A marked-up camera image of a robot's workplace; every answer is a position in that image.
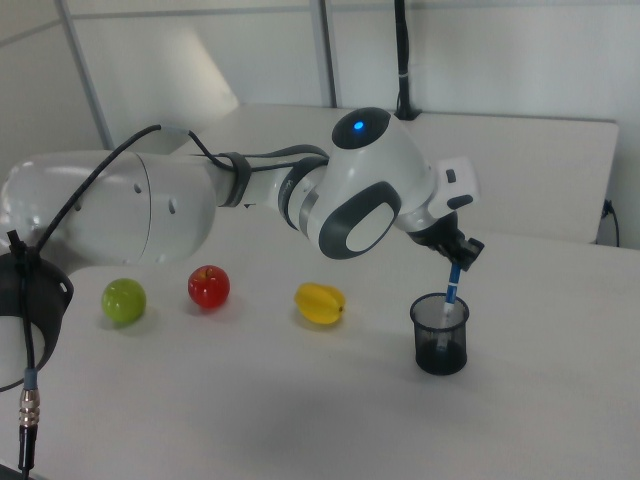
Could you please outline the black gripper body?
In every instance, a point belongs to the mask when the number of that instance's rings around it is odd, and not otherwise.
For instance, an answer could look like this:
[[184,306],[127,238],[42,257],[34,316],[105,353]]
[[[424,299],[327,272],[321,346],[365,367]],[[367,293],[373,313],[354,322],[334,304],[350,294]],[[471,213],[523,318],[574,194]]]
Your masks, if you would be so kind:
[[458,214],[450,213],[426,229],[411,232],[410,238],[416,244],[428,247],[433,251],[437,251],[437,246],[441,243],[457,244],[460,252],[461,243],[465,236],[458,228]]

